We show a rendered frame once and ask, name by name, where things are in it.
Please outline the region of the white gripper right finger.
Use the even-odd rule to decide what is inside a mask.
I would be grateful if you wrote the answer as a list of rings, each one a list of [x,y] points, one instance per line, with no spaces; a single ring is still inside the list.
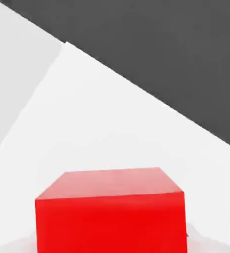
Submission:
[[[202,236],[192,224],[186,224],[187,253],[230,253],[230,246]]]

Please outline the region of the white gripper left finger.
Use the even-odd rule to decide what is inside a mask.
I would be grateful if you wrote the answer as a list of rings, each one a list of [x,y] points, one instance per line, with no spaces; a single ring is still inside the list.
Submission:
[[[0,253],[37,253],[36,231],[28,237],[0,246]]]

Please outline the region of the small red cube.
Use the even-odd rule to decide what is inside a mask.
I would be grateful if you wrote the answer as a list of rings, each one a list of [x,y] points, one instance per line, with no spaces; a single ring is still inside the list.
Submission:
[[[187,253],[184,192],[160,168],[65,172],[35,213],[38,253]]]

